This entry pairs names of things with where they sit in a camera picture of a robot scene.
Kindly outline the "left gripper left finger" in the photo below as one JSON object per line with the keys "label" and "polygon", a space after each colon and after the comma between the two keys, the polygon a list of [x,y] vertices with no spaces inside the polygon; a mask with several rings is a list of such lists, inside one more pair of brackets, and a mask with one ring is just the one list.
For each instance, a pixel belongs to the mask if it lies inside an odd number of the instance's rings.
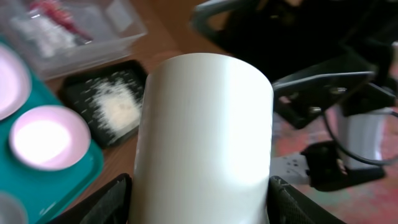
{"label": "left gripper left finger", "polygon": [[132,178],[123,173],[48,224],[126,224]]}

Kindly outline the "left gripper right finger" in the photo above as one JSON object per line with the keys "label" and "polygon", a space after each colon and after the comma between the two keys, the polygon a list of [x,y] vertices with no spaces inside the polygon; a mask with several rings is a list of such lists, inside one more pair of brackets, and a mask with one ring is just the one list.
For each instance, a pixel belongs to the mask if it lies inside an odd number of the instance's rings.
{"label": "left gripper right finger", "polygon": [[269,179],[267,214],[271,224],[345,224],[278,176]]}

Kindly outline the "small pink bowl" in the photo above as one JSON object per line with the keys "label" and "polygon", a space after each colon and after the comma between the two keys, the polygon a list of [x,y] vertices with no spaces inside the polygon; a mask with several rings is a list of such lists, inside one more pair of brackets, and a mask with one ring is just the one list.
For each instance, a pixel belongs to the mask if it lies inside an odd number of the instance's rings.
{"label": "small pink bowl", "polygon": [[27,167],[58,171],[79,162],[91,144],[90,129],[73,110],[43,105],[26,111],[12,124],[9,146]]}

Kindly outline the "white cup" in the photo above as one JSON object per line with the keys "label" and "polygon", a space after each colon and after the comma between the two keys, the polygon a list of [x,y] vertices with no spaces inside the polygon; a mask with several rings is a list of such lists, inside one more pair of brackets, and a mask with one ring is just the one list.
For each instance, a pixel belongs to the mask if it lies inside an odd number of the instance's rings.
{"label": "white cup", "polygon": [[221,54],[170,58],[146,80],[129,223],[264,223],[273,89]]}

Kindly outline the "pile of rice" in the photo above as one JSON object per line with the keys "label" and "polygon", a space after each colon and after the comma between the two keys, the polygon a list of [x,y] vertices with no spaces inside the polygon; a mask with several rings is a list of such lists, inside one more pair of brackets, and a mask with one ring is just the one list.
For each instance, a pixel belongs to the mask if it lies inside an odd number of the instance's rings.
{"label": "pile of rice", "polygon": [[139,125],[144,87],[132,70],[83,82],[80,114],[102,145],[110,147]]}

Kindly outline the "large white plate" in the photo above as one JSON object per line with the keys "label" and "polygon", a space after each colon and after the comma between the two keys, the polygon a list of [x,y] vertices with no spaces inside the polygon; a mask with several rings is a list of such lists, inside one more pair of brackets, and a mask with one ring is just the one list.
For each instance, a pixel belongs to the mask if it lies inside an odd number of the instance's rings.
{"label": "large white plate", "polygon": [[1,44],[1,120],[21,108],[31,91],[29,69],[10,47]]}

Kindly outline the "red snack wrapper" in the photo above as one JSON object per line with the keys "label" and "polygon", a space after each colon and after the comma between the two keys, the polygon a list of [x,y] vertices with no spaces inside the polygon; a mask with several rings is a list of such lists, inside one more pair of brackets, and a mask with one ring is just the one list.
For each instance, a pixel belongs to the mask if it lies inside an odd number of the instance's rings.
{"label": "red snack wrapper", "polygon": [[56,0],[37,0],[33,1],[29,5],[29,9],[33,11],[38,9],[43,12],[47,17],[54,21],[57,25],[60,25],[66,29],[69,33],[76,35],[83,39],[85,42],[91,42],[92,36],[81,30],[73,20],[71,13],[66,10],[60,1]]}

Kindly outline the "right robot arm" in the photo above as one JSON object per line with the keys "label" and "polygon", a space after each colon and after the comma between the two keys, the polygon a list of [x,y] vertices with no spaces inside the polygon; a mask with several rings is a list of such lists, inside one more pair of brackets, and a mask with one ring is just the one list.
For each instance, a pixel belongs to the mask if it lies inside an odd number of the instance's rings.
{"label": "right robot arm", "polygon": [[273,82],[274,111],[295,129],[317,119],[329,138],[271,160],[272,176],[322,192],[382,179],[384,121],[393,115],[397,82],[389,73],[390,43],[368,39],[299,50],[290,72]]}

